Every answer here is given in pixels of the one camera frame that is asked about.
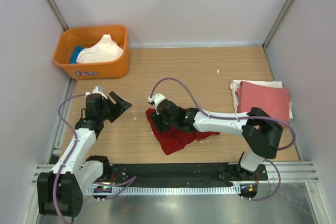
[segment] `metal floor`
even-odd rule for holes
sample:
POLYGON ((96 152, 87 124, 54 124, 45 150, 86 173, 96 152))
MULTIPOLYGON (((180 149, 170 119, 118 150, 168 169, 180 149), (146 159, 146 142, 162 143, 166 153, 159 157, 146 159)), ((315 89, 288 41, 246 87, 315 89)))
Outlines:
MULTIPOLYGON (((276 184, 260 184, 258 198, 276 184)), ((58 217, 40 216, 38 224, 62 224, 58 217)), ((75 224, 315 224, 318 223, 305 183, 282 184, 280 192, 262 202, 237 195, 124 196, 83 207, 75 224)))

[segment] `laundry basket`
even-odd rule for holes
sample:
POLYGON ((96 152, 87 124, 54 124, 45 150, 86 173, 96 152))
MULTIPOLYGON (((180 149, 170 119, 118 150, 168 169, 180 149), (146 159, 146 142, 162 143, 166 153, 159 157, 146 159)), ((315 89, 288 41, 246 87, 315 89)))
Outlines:
POLYGON ((121 25, 69 29, 59 38, 54 52, 54 63, 76 80, 123 77, 128 72, 129 62, 128 33, 127 29, 121 25), (123 49, 122 55, 117 60, 70 64, 70 58, 76 46, 92 47, 104 34, 110 34, 111 38, 123 49))

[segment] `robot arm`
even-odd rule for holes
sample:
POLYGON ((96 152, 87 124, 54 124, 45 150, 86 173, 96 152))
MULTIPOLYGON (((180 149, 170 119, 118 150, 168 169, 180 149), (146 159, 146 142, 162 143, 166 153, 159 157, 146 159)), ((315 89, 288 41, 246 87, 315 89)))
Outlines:
POLYGON ((90 156, 82 167, 88 150, 104 128, 104 121, 114 122, 132 106, 114 92, 111 92, 110 96, 115 103, 102 93, 101 87, 95 87, 92 93, 86 93, 86 108, 82 109, 85 114, 82 113, 75 126, 78 138, 73 136, 57 164, 50 172, 41 173, 37 178, 40 214, 57 215, 53 203, 52 186, 61 165, 63 169, 58 181, 57 201, 63 216, 76 217, 81 211, 83 196, 88 188, 95 181, 105 180, 111 175, 110 162, 104 156, 90 156))
POLYGON ((244 137, 250 149, 243 152, 237 169, 242 178, 250 177, 265 158, 275 158, 282 135, 282 126, 268 120, 237 120, 248 116, 267 116, 263 110, 252 108, 248 113, 216 113, 206 111, 208 115, 222 118, 222 120, 204 115, 197 108, 183 109, 167 100, 164 95, 156 94, 148 102, 155 105, 152 119, 159 132, 170 127, 176 127, 184 132, 221 132, 244 137))

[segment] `sticker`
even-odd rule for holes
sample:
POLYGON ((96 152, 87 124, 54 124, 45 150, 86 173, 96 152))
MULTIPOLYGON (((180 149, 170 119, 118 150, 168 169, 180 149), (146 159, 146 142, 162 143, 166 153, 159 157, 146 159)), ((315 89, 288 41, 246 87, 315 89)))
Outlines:
POLYGON ((98 73, 95 71, 91 71, 91 72, 81 72, 81 71, 75 71, 75 74, 77 76, 96 76, 98 73))

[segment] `black base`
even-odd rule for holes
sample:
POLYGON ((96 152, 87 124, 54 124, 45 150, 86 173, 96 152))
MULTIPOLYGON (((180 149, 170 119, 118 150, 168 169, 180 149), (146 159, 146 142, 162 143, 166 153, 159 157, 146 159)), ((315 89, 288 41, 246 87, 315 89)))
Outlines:
POLYGON ((241 185, 239 196, 243 196, 246 198, 254 198, 257 195, 257 192, 258 192, 258 186, 256 184, 241 185))
MULTIPOLYGON (((242 179, 237 172, 237 164, 228 163, 114 164, 111 170, 117 184, 137 176, 132 187, 223 187, 232 186, 231 181, 256 180, 255 176, 242 179)), ((268 180, 264 165, 259 165, 256 172, 258 180, 268 180)))
MULTIPOLYGON (((53 202, 53 184, 56 174, 53 172, 40 173, 37 178, 38 209, 41 215, 57 215, 53 202)), ((57 202, 64 216, 76 217, 82 209, 83 194, 74 174, 60 175, 58 183, 57 202)))
POLYGON ((89 156, 86 161, 99 161, 103 163, 103 174, 96 180, 97 182, 105 182, 111 179, 112 170, 109 159, 106 156, 89 156))

